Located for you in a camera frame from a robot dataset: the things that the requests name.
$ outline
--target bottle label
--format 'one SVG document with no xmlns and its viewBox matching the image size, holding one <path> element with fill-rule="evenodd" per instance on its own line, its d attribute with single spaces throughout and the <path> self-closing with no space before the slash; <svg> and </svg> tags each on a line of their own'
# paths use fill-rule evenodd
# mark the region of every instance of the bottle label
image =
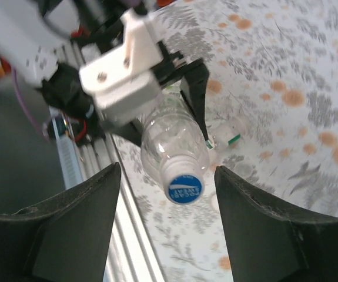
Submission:
<svg viewBox="0 0 338 282">
<path fill-rule="evenodd" d="M 181 175 L 169 185 L 169 197 L 179 204 L 195 201 L 202 193 L 202 182 L 192 175 Z"/>
</svg>

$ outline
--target bottle cap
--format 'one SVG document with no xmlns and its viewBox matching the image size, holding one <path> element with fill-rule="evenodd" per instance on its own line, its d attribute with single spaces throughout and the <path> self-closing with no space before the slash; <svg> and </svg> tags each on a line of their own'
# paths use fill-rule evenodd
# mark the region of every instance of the bottle cap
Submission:
<svg viewBox="0 0 338 282">
<path fill-rule="evenodd" d="M 160 168 L 166 197 L 174 204 L 191 204 L 204 192 L 204 180 L 198 161 L 177 155 L 164 161 Z"/>
</svg>

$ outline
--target metal rail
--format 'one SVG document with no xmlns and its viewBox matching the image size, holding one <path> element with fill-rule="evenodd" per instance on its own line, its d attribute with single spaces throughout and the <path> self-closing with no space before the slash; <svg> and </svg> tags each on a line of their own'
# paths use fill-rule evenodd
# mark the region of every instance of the metal rail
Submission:
<svg viewBox="0 0 338 282">
<path fill-rule="evenodd" d="M 62 62 L 79 68 L 85 63 L 76 45 L 67 43 L 54 53 Z M 52 116 L 57 114 L 51 109 Z M 143 225 L 133 197 L 122 160 L 112 135 L 97 140 L 94 145 L 77 148 L 68 137 L 58 137 L 58 153 L 67 189 L 90 178 L 112 163 L 122 168 L 121 192 L 115 213 L 115 221 L 109 245 L 104 282 L 164 282 L 148 234 Z"/>
</svg>

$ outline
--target table surface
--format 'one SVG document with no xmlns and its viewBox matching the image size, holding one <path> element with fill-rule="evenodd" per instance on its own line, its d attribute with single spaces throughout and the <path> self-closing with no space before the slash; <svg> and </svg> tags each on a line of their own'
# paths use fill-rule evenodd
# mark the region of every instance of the table surface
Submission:
<svg viewBox="0 0 338 282">
<path fill-rule="evenodd" d="M 156 13 L 171 50 L 206 61 L 210 129 L 240 113 L 252 123 L 212 169 L 338 216 L 338 0 L 179 0 Z M 137 147 L 118 148 L 168 281 L 232 281 L 212 170 L 202 199 L 177 206 Z"/>
</svg>

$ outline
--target white 3d-printed bracket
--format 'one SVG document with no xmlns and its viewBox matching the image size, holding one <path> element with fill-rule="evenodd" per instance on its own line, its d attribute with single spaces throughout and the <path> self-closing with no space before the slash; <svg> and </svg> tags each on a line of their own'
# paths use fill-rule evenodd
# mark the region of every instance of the white 3d-printed bracket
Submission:
<svg viewBox="0 0 338 282">
<path fill-rule="evenodd" d="M 125 26 L 124 43 L 79 71 L 83 90 L 95 98 L 111 93 L 163 60 L 152 14 L 139 16 L 130 9 L 121 20 Z"/>
</svg>

